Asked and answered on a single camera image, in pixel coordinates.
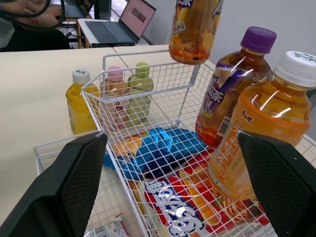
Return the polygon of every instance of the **wrapper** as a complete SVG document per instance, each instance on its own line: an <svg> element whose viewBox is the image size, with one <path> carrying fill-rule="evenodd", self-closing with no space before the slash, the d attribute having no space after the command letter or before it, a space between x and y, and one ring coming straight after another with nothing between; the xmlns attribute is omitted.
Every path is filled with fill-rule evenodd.
<svg viewBox="0 0 316 237"><path fill-rule="evenodd" d="M161 127L125 137L112 145L120 168L131 180L161 177L205 147L195 132ZM114 168L109 154L105 154L103 164Z"/></svg>
<svg viewBox="0 0 316 237"><path fill-rule="evenodd" d="M269 223L258 201L231 200L211 186L206 174L210 152L190 160L178 176L129 183L152 236L210 236L255 220Z"/></svg>
<svg viewBox="0 0 316 237"><path fill-rule="evenodd" d="M97 229L86 230L83 237L129 237L129 233L123 223L122 215L115 221Z"/></svg>

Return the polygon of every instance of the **iced tea bottle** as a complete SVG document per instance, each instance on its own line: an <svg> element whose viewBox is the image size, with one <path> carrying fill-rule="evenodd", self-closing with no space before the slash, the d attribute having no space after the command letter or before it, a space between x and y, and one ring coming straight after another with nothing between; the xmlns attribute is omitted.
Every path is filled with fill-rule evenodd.
<svg viewBox="0 0 316 237"><path fill-rule="evenodd" d="M217 63L196 122L196 132L207 145L220 144L242 90L253 83L272 80L264 56L270 53L276 38L273 31L249 27L240 43L241 50Z"/></svg>
<svg viewBox="0 0 316 237"><path fill-rule="evenodd" d="M69 119L71 130L74 134L80 134L97 127L92 115L82 96L82 87L90 81L90 73L86 69L77 69L73 71L73 84L66 91ZM99 96L98 88L91 83L84 89L85 92L94 96Z"/></svg>
<svg viewBox="0 0 316 237"><path fill-rule="evenodd" d="M204 63L213 46L224 0L177 0L170 56L179 63Z"/></svg>
<svg viewBox="0 0 316 237"><path fill-rule="evenodd" d="M274 74L273 81L252 85L241 93L228 131L211 155L210 181L228 198L254 197L237 141L239 131L274 137L296 146L310 127L306 92L316 86L316 57L287 52Z"/></svg>

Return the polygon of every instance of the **plastic bottle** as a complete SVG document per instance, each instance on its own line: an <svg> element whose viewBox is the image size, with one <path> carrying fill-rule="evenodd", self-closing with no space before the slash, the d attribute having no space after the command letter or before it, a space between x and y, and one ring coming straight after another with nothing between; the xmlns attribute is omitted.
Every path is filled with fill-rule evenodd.
<svg viewBox="0 0 316 237"><path fill-rule="evenodd" d="M108 68L108 70L119 69L121 68L117 66ZM124 82L123 71L108 72L108 77L101 82L100 90L103 99L112 99L127 94L129 87L128 84ZM102 121L103 128L110 131L125 128L127 107L127 100L117 100L111 103L101 102L101 117L104 120Z"/></svg>
<svg viewBox="0 0 316 237"><path fill-rule="evenodd" d="M224 0L177 0L170 56L179 63L205 62L213 46Z"/></svg>
<svg viewBox="0 0 316 237"><path fill-rule="evenodd" d="M240 130L296 146L310 127L306 92L316 86L316 57L287 52L274 74L273 81L252 85L241 93L228 132L211 155L210 181L228 198L244 200L254 196L237 141Z"/></svg>
<svg viewBox="0 0 316 237"><path fill-rule="evenodd" d="M92 130L96 130L91 113L82 97L81 88L90 81L90 73L86 69L78 69L73 71L73 84L66 92L70 126L74 134L80 134ZM85 88L87 93L99 96L99 90L91 84Z"/></svg>
<svg viewBox="0 0 316 237"><path fill-rule="evenodd" d="M207 145L220 144L242 90L253 83L272 80L264 56L270 53L276 38L270 30L249 27L240 43L241 50L217 63L196 122L196 132Z"/></svg>
<svg viewBox="0 0 316 237"><path fill-rule="evenodd" d="M137 63L137 67L148 66L147 63ZM150 92L154 89L153 79L149 77L149 67L137 68L135 74L128 78L128 86L130 87L130 95L138 93ZM136 98L129 99L129 108L127 114L129 122L133 126L137 126L146 121L152 95L145 95Z"/></svg>

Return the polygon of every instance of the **purple bottle cap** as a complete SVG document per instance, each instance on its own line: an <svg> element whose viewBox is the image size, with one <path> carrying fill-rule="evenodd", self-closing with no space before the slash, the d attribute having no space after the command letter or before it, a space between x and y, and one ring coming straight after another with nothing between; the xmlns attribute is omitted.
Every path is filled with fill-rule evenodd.
<svg viewBox="0 0 316 237"><path fill-rule="evenodd" d="M260 53L270 53L277 34L265 28L251 26L247 29L241 46Z"/></svg>

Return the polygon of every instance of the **laptop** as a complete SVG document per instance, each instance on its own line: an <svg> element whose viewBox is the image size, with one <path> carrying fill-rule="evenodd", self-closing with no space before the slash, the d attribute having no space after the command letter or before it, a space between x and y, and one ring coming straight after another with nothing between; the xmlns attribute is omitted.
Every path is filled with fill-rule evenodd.
<svg viewBox="0 0 316 237"><path fill-rule="evenodd" d="M99 44L135 45L156 9L144 0L129 0L118 22L86 21Z"/></svg>
<svg viewBox="0 0 316 237"><path fill-rule="evenodd" d="M69 1L69 5L65 5L65 16L64 18L80 19L86 18L89 11L95 4L96 0L77 0Z"/></svg>

